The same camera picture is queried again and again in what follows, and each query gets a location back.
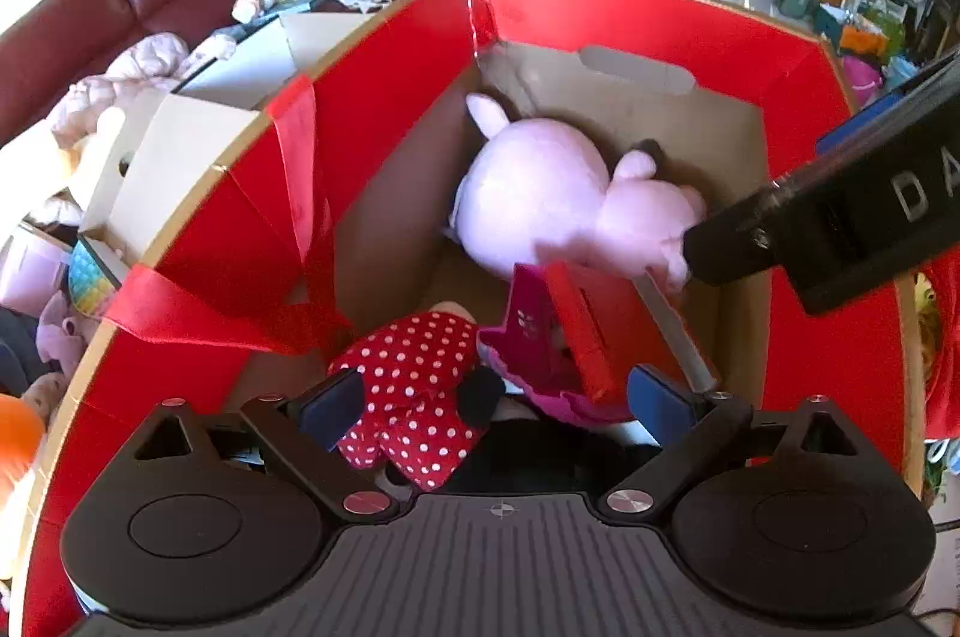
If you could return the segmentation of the Minnie plush polka-dot dress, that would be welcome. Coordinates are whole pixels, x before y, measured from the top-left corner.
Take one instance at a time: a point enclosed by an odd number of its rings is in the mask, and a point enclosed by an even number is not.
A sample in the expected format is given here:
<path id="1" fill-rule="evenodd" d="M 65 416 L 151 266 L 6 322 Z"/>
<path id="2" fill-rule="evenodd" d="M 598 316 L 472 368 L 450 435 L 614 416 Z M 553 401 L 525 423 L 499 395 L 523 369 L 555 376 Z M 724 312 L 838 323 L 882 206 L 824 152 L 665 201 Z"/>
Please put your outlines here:
<path id="1" fill-rule="evenodd" d="M 391 465 L 421 491 L 441 488 L 506 398 L 477 336 L 466 307 L 439 302 L 350 344 L 331 367 L 363 382 L 359 418 L 337 442 L 343 458 L 357 470 Z"/>

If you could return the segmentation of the pink toy house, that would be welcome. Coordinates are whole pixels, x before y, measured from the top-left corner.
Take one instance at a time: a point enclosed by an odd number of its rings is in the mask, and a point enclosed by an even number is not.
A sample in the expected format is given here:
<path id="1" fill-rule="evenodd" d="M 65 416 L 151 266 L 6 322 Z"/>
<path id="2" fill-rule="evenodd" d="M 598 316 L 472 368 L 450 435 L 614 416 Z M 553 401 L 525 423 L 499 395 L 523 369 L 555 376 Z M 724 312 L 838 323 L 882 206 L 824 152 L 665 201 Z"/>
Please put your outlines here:
<path id="1" fill-rule="evenodd" d="M 498 327 L 478 330 L 478 353 L 490 369 L 558 421 L 581 428 L 628 421 L 628 406 L 596 408 L 583 395 L 578 369 L 553 311 L 545 266 L 514 266 L 505 318 Z"/>

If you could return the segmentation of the pink pig-suit bear plush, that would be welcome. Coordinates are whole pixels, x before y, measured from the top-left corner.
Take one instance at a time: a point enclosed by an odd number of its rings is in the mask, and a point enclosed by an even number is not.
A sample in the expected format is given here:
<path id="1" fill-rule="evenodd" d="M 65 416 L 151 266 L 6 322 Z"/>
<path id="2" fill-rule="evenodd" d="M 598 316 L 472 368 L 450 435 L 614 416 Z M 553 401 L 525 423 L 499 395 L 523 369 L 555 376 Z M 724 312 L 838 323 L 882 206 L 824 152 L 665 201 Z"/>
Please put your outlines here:
<path id="1" fill-rule="evenodd" d="M 477 265 L 508 281 L 517 263 L 571 262 L 630 280 L 647 273 L 669 295 L 682 291 L 683 234 L 703 221 L 706 202 L 659 176 L 658 142 L 643 140 L 608 167 L 573 125 L 513 122 L 486 94 L 467 94 L 466 106 L 485 144 L 459 182 L 449 229 Z"/>

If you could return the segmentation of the panda plush toy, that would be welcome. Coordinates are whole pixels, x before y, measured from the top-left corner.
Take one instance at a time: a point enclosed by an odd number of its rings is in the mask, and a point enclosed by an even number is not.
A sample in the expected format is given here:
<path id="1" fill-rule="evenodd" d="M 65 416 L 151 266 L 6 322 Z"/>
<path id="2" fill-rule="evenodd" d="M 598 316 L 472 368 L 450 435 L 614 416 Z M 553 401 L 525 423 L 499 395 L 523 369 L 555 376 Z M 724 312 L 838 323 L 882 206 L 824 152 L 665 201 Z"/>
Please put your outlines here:
<path id="1" fill-rule="evenodd" d="M 580 492 L 599 499 L 661 449 L 622 445 L 607 435 L 555 419 L 491 424 L 439 491 L 506 495 Z"/>

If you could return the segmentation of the pink plastic bucket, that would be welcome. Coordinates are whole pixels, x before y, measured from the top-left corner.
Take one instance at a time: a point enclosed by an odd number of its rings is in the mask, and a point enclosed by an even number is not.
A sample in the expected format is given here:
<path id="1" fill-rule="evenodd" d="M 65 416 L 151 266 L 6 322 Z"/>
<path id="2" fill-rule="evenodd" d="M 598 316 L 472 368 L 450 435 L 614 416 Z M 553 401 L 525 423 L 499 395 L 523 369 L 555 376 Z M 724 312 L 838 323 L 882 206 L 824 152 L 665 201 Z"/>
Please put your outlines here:
<path id="1" fill-rule="evenodd" d="M 863 61 L 855 55 L 844 55 L 839 59 L 846 82 L 850 85 L 851 93 L 856 98 L 859 107 L 866 107 L 877 96 L 884 77 L 878 68 L 869 62 Z"/>

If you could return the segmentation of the red bow ribbon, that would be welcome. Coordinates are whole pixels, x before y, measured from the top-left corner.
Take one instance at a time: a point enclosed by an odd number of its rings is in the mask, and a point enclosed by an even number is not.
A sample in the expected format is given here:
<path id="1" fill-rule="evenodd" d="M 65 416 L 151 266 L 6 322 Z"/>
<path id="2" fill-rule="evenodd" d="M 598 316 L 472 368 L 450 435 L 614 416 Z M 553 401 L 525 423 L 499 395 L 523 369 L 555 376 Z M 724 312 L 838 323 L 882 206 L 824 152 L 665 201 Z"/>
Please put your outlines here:
<path id="1" fill-rule="evenodd" d="M 926 380 L 926 437 L 958 437 L 958 247 L 923 266 L 937 311 L 931 375 Z"/>

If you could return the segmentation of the red cardboard box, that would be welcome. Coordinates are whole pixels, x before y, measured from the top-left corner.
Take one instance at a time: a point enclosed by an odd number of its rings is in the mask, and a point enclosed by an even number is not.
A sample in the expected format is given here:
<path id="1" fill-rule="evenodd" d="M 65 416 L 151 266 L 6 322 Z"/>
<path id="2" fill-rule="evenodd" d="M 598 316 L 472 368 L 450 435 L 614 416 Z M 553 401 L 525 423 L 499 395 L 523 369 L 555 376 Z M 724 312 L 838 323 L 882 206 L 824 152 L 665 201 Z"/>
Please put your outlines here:
<path id="1" fill-rule="evenodd" d="M 718 0 L 395 0 L 270 86 L 174 195 L 53 423 L 14 634 L 75 626 L 62 528 L 161 401 L 296 392 L 348 336 L 436 299 L 500 318 L 505 285 L 444 234 L 480 86 L 568 117 L 608 160 L 658 140 L 716 205 L 810 160 L 856 107 L 822 39 Z"/>

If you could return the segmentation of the orange round plush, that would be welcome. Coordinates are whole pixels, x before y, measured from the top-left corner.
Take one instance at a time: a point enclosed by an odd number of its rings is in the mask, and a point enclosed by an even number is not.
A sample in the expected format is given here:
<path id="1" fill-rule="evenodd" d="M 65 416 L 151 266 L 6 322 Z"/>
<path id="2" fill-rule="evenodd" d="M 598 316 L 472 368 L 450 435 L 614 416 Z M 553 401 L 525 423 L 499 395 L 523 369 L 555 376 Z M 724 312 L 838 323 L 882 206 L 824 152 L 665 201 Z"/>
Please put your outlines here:
<path id="1" fill-rule="evenodd" d="M 31 470 L 46 423 L 21 398 L 2 395 L 0 400 L 0 504 L 5 506 Z"/>

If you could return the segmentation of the white cardboard box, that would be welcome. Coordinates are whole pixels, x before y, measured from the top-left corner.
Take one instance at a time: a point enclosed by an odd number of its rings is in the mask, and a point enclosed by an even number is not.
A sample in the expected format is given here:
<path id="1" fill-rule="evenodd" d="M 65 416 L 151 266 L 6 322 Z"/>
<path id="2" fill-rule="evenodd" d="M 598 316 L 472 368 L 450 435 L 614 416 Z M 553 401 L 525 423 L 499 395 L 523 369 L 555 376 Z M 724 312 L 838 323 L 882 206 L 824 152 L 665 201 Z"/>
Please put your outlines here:
<path id="1" fill-rule="evenodd" d="M 280 16 L 178 93 L 144 91 L 105 110 L 71 178 L 83 208 L 78 236 L 104 271 L 125 277 L 259 107 L 367 21 L 361 13 Z"/>

